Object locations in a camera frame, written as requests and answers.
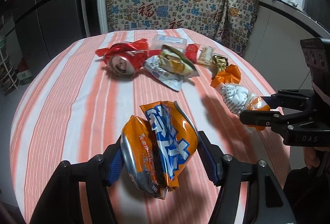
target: red wrapper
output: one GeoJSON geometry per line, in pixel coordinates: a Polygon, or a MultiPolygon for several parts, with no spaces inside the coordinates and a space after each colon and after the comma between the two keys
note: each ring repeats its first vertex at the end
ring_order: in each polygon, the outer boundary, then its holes
{"type": "Polygon", "coordinates": [[[200,46],[201,45],[197,43],[188,44],[184,52],[185,57],[189,59],[193,64],[196,64],[197,62],[197,53],[200,46]]]}
{"type": "Polygon", "coordinates": [[[113,55],[119,52],[128,52],[128,51],[139,51],[139,50],[148,50],[147,39],[140,39],[135,42],[119,42],[115,43],[110,48],[102,48],[95,51],[95,54],[99,57],[113,55]]]}

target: kitchen counter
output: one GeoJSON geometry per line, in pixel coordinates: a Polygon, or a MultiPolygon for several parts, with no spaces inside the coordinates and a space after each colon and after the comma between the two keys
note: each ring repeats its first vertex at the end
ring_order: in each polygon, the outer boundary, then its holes
{"type": "Polygon", "coordinates": [[[294,21],[296,24],[306,29],[314,37],[330,39],[330,33],[318,22],[311,19],[308,15],[295,9],[289,4],[284,4],[278,0],[259,0],[259,5],[271,9],[282,16],[294,21]]]}

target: can lid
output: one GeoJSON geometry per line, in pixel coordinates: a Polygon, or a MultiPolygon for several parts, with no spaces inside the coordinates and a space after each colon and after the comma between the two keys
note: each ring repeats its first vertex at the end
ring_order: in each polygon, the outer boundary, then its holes
{"type": "Polygon", "coordinates": [[[135,69],[125,57],[113,56],[108,61],[108,66],[114,74],[120,77],[133,77],[135,69]]]}

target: orange snack wrapper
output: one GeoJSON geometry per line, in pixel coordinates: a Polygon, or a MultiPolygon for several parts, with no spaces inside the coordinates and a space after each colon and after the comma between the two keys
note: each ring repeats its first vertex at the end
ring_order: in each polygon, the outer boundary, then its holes
{"type": "Polygon", "coordinates": [[[217,89],[221,83],[240,83],[240,70],[236,65],[230,64],[224,71],[218,72],[211,86],[217,89]]]}
{"type": "Polygon", "coordinates": [[[135,185],[155,198],[179,187],[178,175],[198,144],[198,132],[177,102],[140,106],[147,120],[132,115],[121,133],[121,152],[135,185]]]}
{"type": "MultiPolygon", "coordinates": [[[[251,93],[245,87],[239,85],[240,70],[231,64],[224,71],[220,71],[212,80],[211,86],[217,90],[230,112],[239,115],[243,110],[270,111],[269,105],[262,97],[251,93]]],[[[255,126],[258,131],[264,126],[255,126]]]]}
{"type": "Polygon", "coordinates": [[[175,190],[178,175],[196,151],[197,129],[177,102],[158,101],[140,108],[156,133],[163,180],[169,191],[175,190]]]}

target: orange striped tablecloth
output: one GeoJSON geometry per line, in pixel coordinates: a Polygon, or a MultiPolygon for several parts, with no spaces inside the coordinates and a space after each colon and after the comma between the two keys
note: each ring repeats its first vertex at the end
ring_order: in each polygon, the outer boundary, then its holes
{"type": "MultiPolygon", "coordinates": [[[[221,96],[210,87],[211,73],[197,66],[200,77],[184,82],[179,92],[160,84],[146,73],[133,80],[110,76],[94,54],[98,48],[156,34],[182,37],[188,43],[212,46],[240,68],[241,83],[253,93],[274,90],[245,60],[231,50],[187,29],[117,31],[75,42],[54,58],[25,92],[14,116],[10,165],[19,208],[29,223],[38,199],[62,160],[86,162],[115,143],[134,114],[144,117],[139,106],[159,100],[178,101],[211,143],[240,161],[263,159],[283,186],[289,167],[289,149],[270,128],[262,132],[240,123],[221,96]]],[[[179,176],[180,188],[158,200],[138,190],[125,168],[109,189],[119,223],[208,223],[219,188],[207,178],[198,153],[179,176]]],[[[242,183],[236,223],[244,215],[247,184],[242,183]]],[[[85,185],[80,184],[85,224],[91,223],[85,185]]]]}

